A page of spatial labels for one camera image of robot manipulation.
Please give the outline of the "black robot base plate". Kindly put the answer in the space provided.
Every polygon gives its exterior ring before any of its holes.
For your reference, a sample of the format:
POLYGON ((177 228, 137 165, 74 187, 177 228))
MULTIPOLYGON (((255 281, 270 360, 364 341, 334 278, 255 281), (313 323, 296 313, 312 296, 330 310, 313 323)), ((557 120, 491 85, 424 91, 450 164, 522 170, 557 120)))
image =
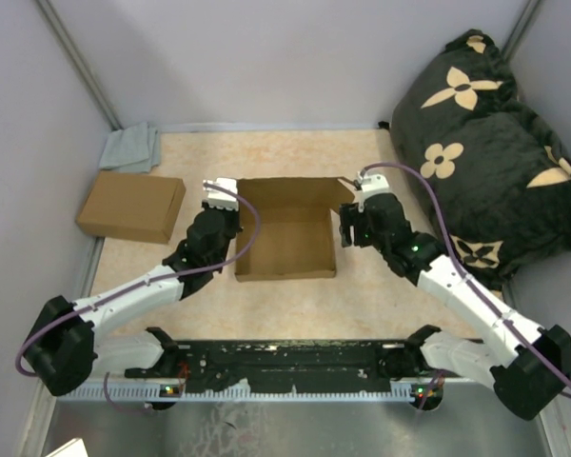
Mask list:
POLYGON ((444 368, 430 368, 408 340, 169 341, 149 368, 128 368, 131 380, 164 380, 161 397, 246 400, 403 401, 424 410, 443 397, 444 368))

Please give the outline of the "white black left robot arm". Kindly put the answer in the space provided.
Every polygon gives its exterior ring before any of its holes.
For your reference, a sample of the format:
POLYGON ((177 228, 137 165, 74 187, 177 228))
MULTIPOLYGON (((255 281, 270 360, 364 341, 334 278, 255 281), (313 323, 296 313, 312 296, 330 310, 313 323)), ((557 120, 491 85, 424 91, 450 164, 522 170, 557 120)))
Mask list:
POLYGON ((63 296, 48 300, 17 353, 16 369, 38 377, 54 396, 106 374, 129 379, 183 375, 184 353, 164 330, 147 328, 129 337, 112 333, 134 318, 187 299, 231 264, 227 253, 241 232, 244 199, 232 178, 206 181, 204 188, 207 196, 186 238, 159 265, 107 292, 73 302, 63 296))

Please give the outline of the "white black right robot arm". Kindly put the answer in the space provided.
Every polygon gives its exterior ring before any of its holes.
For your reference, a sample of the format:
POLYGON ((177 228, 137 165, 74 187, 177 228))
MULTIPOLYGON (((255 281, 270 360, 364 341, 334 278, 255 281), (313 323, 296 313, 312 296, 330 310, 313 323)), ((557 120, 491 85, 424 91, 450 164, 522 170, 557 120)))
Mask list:
POLYGON ((571 336, 512 309, 467 273, 437 238, 412 229, 386 178, 359 175, 358 199, 339 209, 344 246, 373 247, 396 275, 429 293, 476 330, 478 343, 426 326, 407 341, 407 370, 450 371, 494 391, 530 421, 571 381, 571 336))

